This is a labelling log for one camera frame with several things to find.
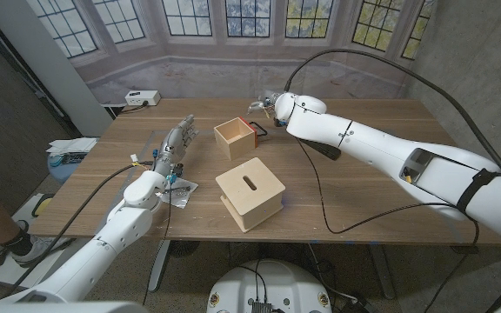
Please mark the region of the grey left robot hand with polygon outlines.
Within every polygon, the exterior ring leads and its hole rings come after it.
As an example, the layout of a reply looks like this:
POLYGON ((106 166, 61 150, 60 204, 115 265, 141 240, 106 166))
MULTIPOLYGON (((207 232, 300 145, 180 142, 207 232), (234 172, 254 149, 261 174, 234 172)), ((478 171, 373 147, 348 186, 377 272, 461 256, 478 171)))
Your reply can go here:
POLYGON ((193 122, 194 116, 190 114, 171 129, 161 143, 157 158, 152 165, 153 171, 162 176, 167 176, 171 171, 171 167, 184 158, 186 149, 199 133, 195 129, 193 122))

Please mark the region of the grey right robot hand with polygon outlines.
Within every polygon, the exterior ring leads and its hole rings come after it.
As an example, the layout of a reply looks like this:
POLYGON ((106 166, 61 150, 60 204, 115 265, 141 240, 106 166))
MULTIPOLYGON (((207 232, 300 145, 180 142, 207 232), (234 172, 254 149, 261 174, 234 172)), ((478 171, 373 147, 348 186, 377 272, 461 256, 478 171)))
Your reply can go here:
POLYGON ((265 115, 270 118, 272 117, 274 120, 274 124, 276 127, 283 127, 286 125, 286 122, 277 118, 277 110, 276 110, 276 102, 278 98, 282 96, 281 92, 275 92, 272 90, 265 90, 261 96, 258 97, 258 100, 252 102, 247 109, 247 113, 250 114, 256 111, 263 111, 265 115))

